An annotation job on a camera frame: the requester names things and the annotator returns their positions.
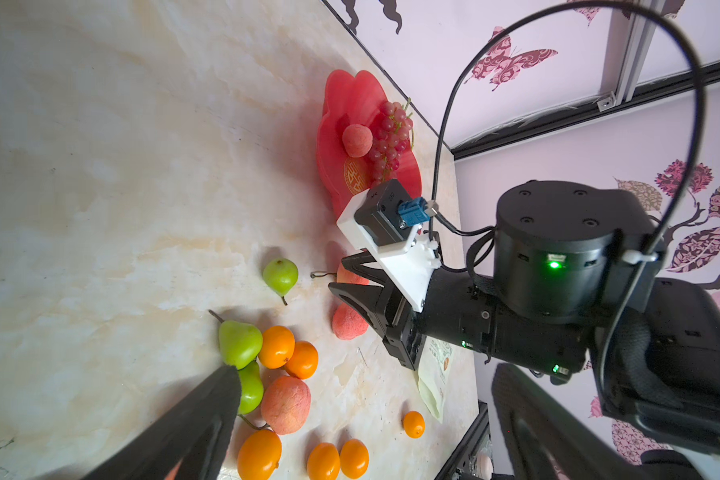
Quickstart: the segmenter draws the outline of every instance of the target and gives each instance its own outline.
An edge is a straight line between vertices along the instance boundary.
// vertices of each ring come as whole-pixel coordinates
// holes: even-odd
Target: grape cluster
[[[373,131],[373,146],[365,159],[373,164],[372,187],[394,178],[394,172],[400,168],[398,157],[410,149],[413,139],[413,120],[406,113],[411,99],[403,107],[400,102],[385,101],[379,110],[382,121]]]

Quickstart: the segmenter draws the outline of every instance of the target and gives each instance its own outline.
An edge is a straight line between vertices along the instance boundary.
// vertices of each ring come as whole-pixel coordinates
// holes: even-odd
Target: black cylindrical motor
[[[624,190],[552,180],[515,187],[497,205],[498,296],[528,319],[591,322],[593,306],[608,307],[624,291],[631,266],[617,260],[621,253],[639,250],[652,231],[640,202]],[[634,302],[644,305],[650,284],[641,287],[645,298],[637,293]]]

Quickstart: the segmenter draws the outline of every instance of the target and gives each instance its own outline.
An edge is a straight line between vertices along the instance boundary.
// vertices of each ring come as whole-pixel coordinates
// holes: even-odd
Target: peach
[[[354,158],[365,157],[373,146],[373,134],[365,125],[352,124],[344,129],[342,141],[347,155]]]
[[[333,332],[339,340],[352,340],[368,330],[368,322],[355,309],[342,303],[333,314]]]
[[[278,435],[288,435],[304,426],[312,394],[307,384],[292,376],[281,376],[264,392],[262,418]]]

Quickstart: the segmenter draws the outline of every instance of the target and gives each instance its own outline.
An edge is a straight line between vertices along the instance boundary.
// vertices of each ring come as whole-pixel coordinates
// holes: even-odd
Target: pear stem
[[[264,428],[269,428],[269,423],[265,423],[263,426],[257,427],[253,425],[250,420],[239,413],[237,414],[238,417],[242,418],[242,420],[248,424],[249,427],[253,428],[254,430],[263,430]]]
[[[218,313],[214,312],[213,310],[208,310],[208,313],[213,315],[219,321],[219,323],[224,323],[224,319],[221,318]]]

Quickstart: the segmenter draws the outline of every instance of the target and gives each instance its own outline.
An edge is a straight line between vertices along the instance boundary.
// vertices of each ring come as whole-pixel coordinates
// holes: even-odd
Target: blue connector
[[[400,204],[398,207],[398,215],[400,215],[406,226],[413,226],[429,222],[429,215],[427,215],[426,210],[427,201],[424,200],[423,197],[419,197],[410,202]]]

